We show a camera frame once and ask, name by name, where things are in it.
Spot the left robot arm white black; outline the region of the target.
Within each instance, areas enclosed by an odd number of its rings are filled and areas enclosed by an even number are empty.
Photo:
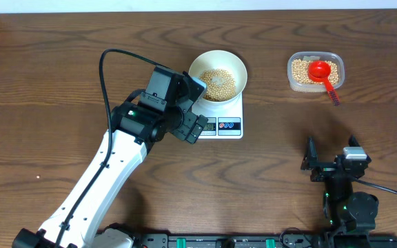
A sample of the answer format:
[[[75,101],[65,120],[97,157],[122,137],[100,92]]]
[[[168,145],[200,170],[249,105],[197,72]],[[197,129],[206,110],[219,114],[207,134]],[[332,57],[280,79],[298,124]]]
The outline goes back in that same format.
[[[108,114],[109,128],[92,162],[62,205],[36,232],[22,229],[13,247],[131,247],[126,231],[98,228],[131,173],[171,133],[193,144],[207,124],[192,106],[207,90],[187,72],[156,66],[145,89]]]

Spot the red measuring scoop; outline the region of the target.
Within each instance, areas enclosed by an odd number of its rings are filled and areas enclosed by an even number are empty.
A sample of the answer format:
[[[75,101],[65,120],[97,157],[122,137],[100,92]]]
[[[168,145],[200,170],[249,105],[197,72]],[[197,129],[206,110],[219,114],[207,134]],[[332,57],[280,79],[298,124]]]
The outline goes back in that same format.
[[[321,82],[329,95],[334,106],[340,105],[340,99],[330,83],[329,76],[332,70],[329,64],[324,61],[313,61],[308,66],[308,77],[315,82]]]

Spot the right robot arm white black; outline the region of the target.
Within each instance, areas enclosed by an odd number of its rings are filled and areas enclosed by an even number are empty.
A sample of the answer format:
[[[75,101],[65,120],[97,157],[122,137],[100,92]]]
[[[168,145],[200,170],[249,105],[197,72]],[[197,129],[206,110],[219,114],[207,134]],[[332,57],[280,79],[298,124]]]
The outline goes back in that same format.
[[[314,139],[309,137],[301,169],[310,171],[310,180],[325,185],[323,213],[330,228],[312,238],[313,247],[369,247],[369,232],[376,228],[378,198],[355,192],[352,183],[365,175],[371,158],[354,136],[343,153],[332,162],[318,159]]]

